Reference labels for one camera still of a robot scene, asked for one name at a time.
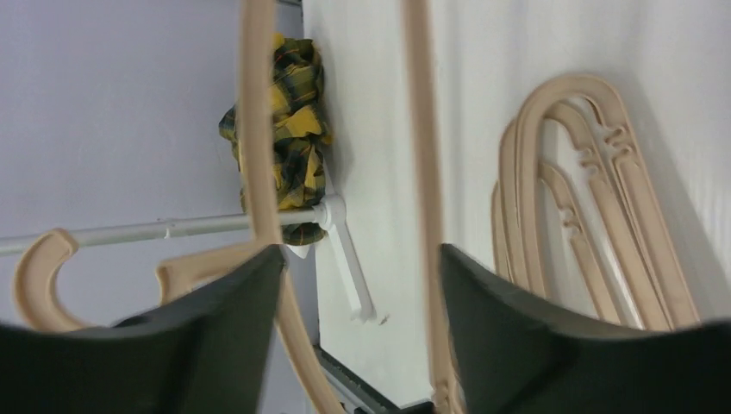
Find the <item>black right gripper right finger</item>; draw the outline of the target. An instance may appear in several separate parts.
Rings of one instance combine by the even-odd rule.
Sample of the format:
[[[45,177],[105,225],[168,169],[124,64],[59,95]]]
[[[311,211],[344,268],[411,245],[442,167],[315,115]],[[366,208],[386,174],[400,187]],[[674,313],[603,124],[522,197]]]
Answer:
[[[623,327],[539,298],[453,245],[440,256],[469,412],[729,412],[729,320]]]

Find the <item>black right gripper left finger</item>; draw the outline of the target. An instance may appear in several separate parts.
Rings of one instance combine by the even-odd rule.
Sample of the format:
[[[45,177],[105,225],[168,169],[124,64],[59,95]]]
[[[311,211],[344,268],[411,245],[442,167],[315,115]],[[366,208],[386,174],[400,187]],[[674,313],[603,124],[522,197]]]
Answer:
[[[4,413],[254,413],[285,258],[230,274],[112,327],[1,328]]]

